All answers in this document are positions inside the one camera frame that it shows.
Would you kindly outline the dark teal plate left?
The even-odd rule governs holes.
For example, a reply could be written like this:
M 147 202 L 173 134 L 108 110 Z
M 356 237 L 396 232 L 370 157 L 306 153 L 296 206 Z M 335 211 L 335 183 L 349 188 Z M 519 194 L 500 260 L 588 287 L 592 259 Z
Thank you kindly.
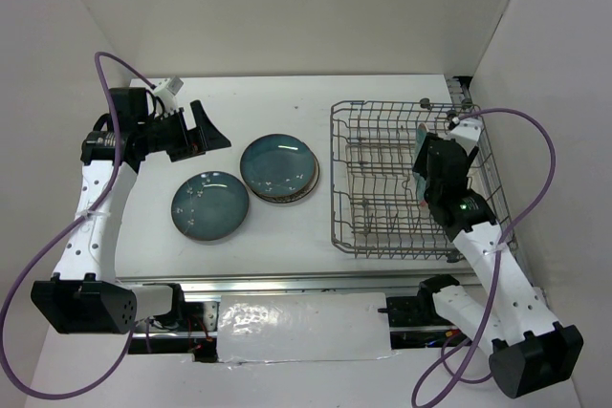
M 177 189 L 171 202 L 176 229 L 198 242 L 230 236 L 245 221 L 250 199 L 245 185 L 221 171 L 199 173 Z

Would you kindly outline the red teal floral plate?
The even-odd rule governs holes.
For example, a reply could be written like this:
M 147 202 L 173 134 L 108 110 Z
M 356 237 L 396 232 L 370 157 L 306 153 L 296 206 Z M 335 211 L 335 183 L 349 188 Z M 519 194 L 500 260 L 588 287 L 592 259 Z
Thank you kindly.
M 415 135 L 415 145 L 414 145 L 414 153 L 413 160 L 417 162 L 421 150 L 423 149 L 423 145 L 426 143 L 427 136 L 427 127 L 424 123 L 420 123 L 416 129 Z M 415 181 L 415 193 L 416 200 L 419 206 L 426 206 L 425 201 L 425 190 L 426 190 L 426 179 L 423 178 L 415 169 L 412 170 L 413 178 Z

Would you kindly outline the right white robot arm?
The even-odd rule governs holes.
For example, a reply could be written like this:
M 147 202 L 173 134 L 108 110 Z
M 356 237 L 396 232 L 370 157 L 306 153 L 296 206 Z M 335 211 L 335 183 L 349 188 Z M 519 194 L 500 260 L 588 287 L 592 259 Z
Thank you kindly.
M 518 398 L 567 380 L 584 344 L 574 325 L 548 309 L 505 243 L 488 202 L 468 186 L 475 151 L 455 139 L 427 134 L 414 164 L 426 181 L 431 217 L 469 262 L 488 294 L 479 305 L 456 280 L 434 282 L 417 312 L 428 324 L 444 318 L 487 356 L 501 392 Z

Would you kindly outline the dark teal plate stacked top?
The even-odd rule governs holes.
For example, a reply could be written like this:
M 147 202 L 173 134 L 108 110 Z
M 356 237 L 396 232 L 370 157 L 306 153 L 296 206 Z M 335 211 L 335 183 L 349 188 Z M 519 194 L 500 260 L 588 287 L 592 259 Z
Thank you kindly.
M 240 174 L 259 196 L 288 198 L 305 189 L 317 171 L 316 157 L 301 140 L 286 134 L 269 134 L 244 150 Z

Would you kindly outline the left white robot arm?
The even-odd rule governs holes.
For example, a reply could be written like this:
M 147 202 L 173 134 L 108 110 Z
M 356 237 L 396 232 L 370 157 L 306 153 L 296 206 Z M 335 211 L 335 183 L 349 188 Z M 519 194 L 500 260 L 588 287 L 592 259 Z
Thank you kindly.
M 171 161 L 182 161 L 228 148 L 230 141 L 199 100 L 190 103 L 195 125 L 188 128 L 181 108 L 165 107 L 152 115 L 144 88 L 113 88 L 110 96 L 113 109 L 97 120 L 81 144 L 76 225 L 51 279 L 34 282 L 31 299 L 62 334 L 125 334 L 153 317 L 176 331 L 187 322 L 189 310 L 179 285 L 123 286 L 117 279 L 123 211 L 147 155 L 165 152 Z

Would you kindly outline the aluminium mounting rail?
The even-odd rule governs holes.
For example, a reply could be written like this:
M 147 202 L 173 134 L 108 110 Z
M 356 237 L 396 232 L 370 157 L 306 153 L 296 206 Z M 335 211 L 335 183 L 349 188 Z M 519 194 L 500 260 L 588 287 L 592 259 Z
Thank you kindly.
M 331 242 L 330 115 L 345 100 L 445 103 L 460 106 L 460 90 L 443 75 L 191 77 L 181 105 L 200 100 L 231 147 L 180 162 L 149 156 L 126 205 L 117 245 L 123 282 L 177 282 L 191 299 L 222 294 L 380 290 L 402 293 L 435 274 L 478 281 L 469 264 L 443 260 L 358 259 Z M 319 162 L 315 188 L 289 204 L 251 196 L 248 215 L 230 236 L 191 240 L 171 219 L 179 186 L 205 171 L 240 172 L 244 150 L 269 134 L 305 142 Z

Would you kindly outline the patterned plate under stack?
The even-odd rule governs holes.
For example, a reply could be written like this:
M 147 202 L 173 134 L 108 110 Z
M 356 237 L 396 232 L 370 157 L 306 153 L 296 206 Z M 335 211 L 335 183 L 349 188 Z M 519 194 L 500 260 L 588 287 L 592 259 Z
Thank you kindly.
M 318 178 L 319 162 L 313 153 L 270 154 L 254 163 L 245 181 L 258 198 L 288 204 L 305 198 L 317 185 Z

